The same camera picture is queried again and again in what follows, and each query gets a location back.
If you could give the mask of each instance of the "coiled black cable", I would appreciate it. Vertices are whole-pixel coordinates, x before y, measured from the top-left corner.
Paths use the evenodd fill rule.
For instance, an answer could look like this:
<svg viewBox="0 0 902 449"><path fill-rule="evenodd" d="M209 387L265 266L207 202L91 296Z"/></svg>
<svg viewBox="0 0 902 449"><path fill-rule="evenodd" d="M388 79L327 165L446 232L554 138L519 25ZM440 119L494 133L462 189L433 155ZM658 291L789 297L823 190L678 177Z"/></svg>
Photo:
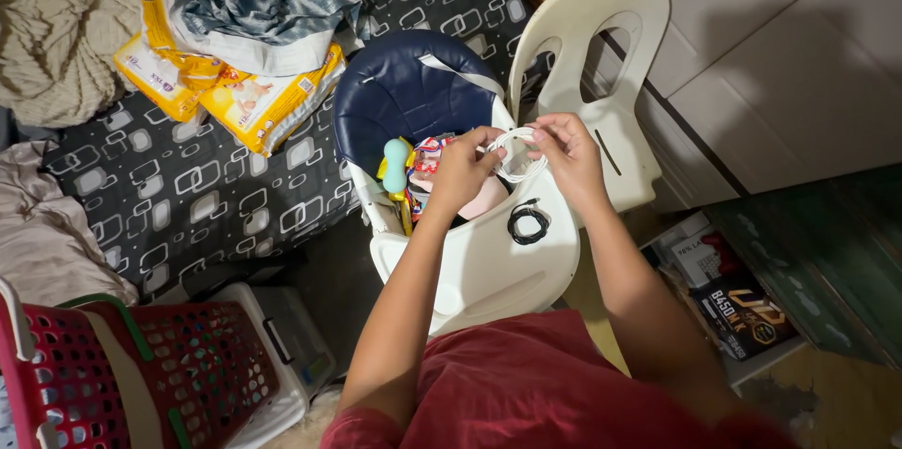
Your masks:
<svg viewBox="0 0 902 449"><path fill-rule="evenodd" d="M523 208L523 206L531 206L536 202L538 202L538 199L530 199L529 201L525 201L523 204L514 206L513 210L511 211L511 218L508 220L508 232L511 234L514 242L519 245L531 245L532 243L541 240L545 237L546 234L548 234L548 219L545 217L545 215L532 208ZM531 216L532 218L536 219L539 229L533 234L527 234L524 236L517 233L516 223L519 219L527 216Z"/></svg>

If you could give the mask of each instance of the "white cable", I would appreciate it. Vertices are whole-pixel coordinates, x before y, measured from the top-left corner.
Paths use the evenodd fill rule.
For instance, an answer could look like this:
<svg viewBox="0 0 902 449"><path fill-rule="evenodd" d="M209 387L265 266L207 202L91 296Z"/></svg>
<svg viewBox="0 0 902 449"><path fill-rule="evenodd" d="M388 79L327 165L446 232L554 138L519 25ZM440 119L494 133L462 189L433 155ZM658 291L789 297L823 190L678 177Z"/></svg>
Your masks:
<svg viewBox="0 0 902 449"><path fill-rule="evenodd" d="M519 129L514 129L510 132L505 132L502 135L498 136L498 138L491 142L491 144L486 147L485 152L488 153L493 149L498 147L505 147L507 149L508 154L510 155L511 149L507 147L508 143L510 143L513 139L524 139L529 142L532 142L532 132L533 129L529 127L521 127ZM534 177L539 172L542 171L548 165L548 159L545 155L541 156L538 160L533 160L529 166L526 168L526 172L521 175L514 175L504 170L504 166L498 167L498 176L508 180L511 183L519 183L521 181L528 180L529 178Z"/></svg>

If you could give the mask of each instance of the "cream knit blanket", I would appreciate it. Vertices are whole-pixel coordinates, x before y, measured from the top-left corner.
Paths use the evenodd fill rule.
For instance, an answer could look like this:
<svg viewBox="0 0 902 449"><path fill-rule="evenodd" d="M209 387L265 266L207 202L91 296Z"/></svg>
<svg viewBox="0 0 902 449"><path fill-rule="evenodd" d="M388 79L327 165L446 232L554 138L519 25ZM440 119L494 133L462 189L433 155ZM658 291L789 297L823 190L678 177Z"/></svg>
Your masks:
<svg viewBox="0 0 902 449"><path fill-rule="evenodd" d="M139 0L0 0L0 105L24 125L83 123L122 96L113 53Z"/></svg>

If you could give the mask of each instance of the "yellow diaper package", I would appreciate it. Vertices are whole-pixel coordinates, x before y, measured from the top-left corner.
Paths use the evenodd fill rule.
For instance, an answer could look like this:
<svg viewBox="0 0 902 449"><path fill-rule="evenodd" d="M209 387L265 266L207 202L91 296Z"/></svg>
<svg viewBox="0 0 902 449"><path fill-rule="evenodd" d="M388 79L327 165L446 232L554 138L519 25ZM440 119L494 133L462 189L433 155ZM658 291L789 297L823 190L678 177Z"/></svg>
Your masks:
<svg viewBox="0 0 902 449"><path fill-rule="evenodd" d="M344 67L341 47L332 42L318 70L266 77L227 67L199 100L248 149L269 156L323 103Z"/></svg>
<svg viewBox="0 0 902 449"><path fill-rule="evenodd" d="M160 70L161 59L141 41L138 34L113 55L113 62L122 73L153 103L176 121L188 121L197 114L200 91L190 90L179 83L178 73Z"/></svg>
<svg viewBox="0 0 902 449"><path fill-rule="evenodd" d="M206 54L179 50L170 28L170 9L175 0L141 0L141 34L147 46L178 71L179 83L190 90L206 90L216 84L225 65ZM161 70L168 72L165 66Z"/></svg>

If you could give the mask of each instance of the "bed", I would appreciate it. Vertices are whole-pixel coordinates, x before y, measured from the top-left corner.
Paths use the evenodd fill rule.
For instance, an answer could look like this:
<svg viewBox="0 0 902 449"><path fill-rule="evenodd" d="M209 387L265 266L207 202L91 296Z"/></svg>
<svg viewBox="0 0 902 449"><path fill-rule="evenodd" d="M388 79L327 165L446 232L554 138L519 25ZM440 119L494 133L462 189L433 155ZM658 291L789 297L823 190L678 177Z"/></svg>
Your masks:
<svg viewBox="0 0 902 449"><path fill-rule="evenodd" d="M464 40L506 82L525 0L368 0L375 36L430 28ZM534 98L552 55L524 78ZM65 129L44 167L84 206L107 263L151 301L223 260L276 256L355 212L329 97L270 158L215 120L170 120L141 93Z"/></svg>

